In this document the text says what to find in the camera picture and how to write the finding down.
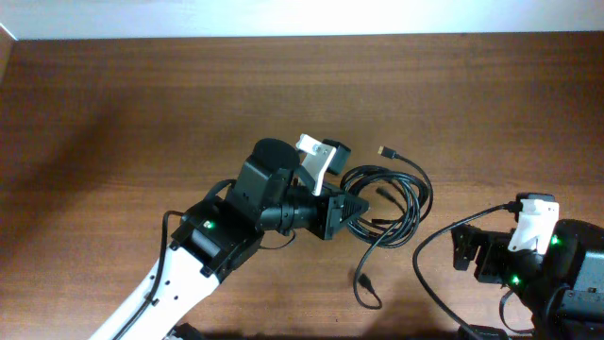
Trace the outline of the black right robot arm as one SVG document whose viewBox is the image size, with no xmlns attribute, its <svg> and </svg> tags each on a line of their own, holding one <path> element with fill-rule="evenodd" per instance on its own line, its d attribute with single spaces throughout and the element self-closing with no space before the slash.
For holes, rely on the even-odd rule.
<svg viewBox="0 0 604 340">
<path fill-rule="evenodd" d="M 603 228 L 560 220 L 544 255 L 509 250 L 511 238 L 468 224 L 453 229 L 454 268 L 465 271 L 475 262 L 478 282 L 510 288 L 530 309 L 538 339 L 601 339 Z"/>
</svg>

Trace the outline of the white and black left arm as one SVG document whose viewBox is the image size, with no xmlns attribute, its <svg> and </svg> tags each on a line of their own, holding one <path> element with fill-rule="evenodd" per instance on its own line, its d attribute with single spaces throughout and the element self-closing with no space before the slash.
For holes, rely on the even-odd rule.
<svg viewBox="0 0 604 340">
<path fill-rule="evenodd" d="M 308 230 L 330 240 L 367 212 L 366 200 L 324 181 L 338 175 L 350 149 L 301 135 L 295 145 L 265 138 L 235 179 L 216 183 L 161 234 L 159 258 L 147 277 L 93 334 L 95 339 L 163 339 L 259 249 L 268 231 Z"/>
</svg>

